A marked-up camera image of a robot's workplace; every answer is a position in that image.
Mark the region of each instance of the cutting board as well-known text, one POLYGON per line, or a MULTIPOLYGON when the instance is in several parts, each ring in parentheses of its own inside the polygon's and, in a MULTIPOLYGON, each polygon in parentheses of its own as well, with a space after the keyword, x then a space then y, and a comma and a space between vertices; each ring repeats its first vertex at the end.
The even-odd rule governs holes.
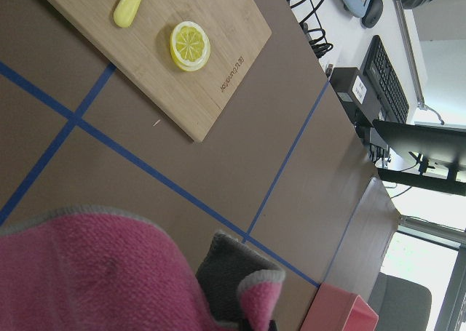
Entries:
POLYGON ((48 0, 195 141, 202 141, 271 35, 253 0, 142 0, 119 28, 119 0, 48 0), (170 56, 170 33, 198 23, 210 39, 207 65, 187 73, 170 56))

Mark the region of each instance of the keyboard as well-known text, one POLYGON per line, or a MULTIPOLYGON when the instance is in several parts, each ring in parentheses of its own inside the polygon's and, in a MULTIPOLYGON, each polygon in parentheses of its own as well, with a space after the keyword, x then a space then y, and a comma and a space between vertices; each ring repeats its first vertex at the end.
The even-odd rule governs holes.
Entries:
POLYGON ((377 93, 384 119, 405 124, 408 118, 408 101, 378 35, 372 38, 363 73, 377 93))

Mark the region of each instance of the lemon slice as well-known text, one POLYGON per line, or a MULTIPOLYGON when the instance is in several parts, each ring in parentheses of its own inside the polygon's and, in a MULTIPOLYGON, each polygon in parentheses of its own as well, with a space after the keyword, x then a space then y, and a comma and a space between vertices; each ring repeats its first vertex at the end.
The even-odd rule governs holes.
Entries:
POLYGON ((179 68, 184 71, 197 71, 209 59, 209 38, 198 24, 188 20, 181 22, 170 36, 170 53, 179 68))

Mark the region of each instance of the yellow handle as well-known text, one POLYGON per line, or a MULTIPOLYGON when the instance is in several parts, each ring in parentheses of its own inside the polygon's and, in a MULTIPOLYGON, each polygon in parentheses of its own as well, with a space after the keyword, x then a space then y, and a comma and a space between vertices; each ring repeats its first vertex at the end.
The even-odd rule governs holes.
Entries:
POLYGON ((131 25, 138 11, 141 0, 120 0, 114 12, 116 25, 127 28, 131 25))

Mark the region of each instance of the pink towel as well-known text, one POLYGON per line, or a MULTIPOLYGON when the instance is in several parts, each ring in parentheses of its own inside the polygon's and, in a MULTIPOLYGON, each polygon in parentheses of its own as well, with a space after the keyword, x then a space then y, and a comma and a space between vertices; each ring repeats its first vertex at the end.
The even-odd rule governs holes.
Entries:
MULTIPOLYGON (((171 238, 121 210, 75 207, 3 228, 0 258, 0 330, 236 328, 213 318, 171 238)), ((264 280, 243 287, 244 315, 262 323, 256 331, 267 330, 263 315, 280 288, 264 280)))

